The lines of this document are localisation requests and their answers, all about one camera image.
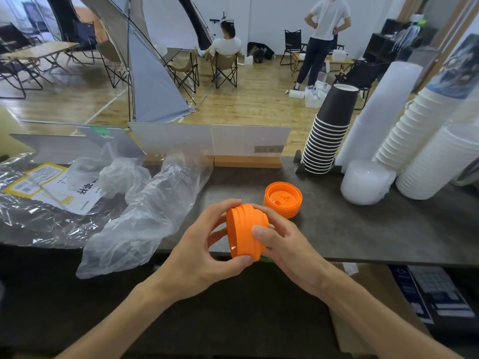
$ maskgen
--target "left hand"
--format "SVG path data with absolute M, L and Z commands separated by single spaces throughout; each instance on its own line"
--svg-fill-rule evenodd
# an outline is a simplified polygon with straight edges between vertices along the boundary
M 159 295 L 167 295 L 172 304 L 198 295 L 213 283 L 237 276 L 250 266 L 253 263 L 250 256 L 221 262 L 213 259 L 208 251 L 208 247 L 227 235 L 226 228 L 212 231 L 226 222 L 224 213 L 238 205 L 241 205 L 240 199 L 208 206 L 186 230 L 165 263 L 144 284 Z

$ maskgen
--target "dark pants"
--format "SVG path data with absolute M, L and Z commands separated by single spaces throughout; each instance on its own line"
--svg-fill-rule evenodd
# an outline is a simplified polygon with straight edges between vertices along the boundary
M 313 86 L 316 83 L 324 61 L 326 60 L 328 53 L 331 51 L 331 43 L 332 40 L 321 40 L 316 38 L 309 39 L 303 66 L 301 67 L 298 79 L 296 80 L 297 83 L 303 83 L 308 72 L 308 85 Z

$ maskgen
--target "person in white t-shirt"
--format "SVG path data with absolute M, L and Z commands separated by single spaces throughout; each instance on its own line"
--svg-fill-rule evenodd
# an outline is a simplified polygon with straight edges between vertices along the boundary
M 241 50 L 242 42 L 236 36 L 234 20 L 230 17 L 224 17 L 221 21 L 221 30 L 223 30 L 223 38 L 215 39 L 206 50 L 198 50 L 198 55 L 201 58 L 211 60 L 216 52 L 221 55 L 230 56 Z
M 315 16 L 318 17 L 317 23 L 313 21 Z M 344 23 L 337 27 L 341 19 L 344 19 Z M 315 30 L 309 39 L 303 66 L 296 80 L 295 90 L 299 90 L 299 86 L 306 79 L 308 72 L 308 85 L 313 86 L 316 83 L 318 74 L 331 50 L 334 36 L 351 26 L 351 12 L 344 0 L 321 0 L 311 9 L 305 17 L 305 21 Z

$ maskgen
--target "stack of black cups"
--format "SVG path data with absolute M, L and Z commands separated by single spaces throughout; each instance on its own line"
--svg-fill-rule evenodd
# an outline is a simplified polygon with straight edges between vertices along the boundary
M 326 174 L 349 128 L 359 89 L 334 84 L 316 114 L 304 148 L 302 163 L 313 174 Z

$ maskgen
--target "fingernail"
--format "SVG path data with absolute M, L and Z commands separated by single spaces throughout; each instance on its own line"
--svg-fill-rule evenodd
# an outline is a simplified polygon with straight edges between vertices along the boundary
M 241 259 L 243 260 L 245 267 L 252 265 L 254 261 L 251 256 L 241 256 Z
M 255 225 L 253 226 L 253 229 L 251 230 L 251 232 L 253 233 L 253 236 L 257 238 L 257 237 L 261 237 L 265 229 L 266 229 L 265 227 L 262 227 L 260 225 Z

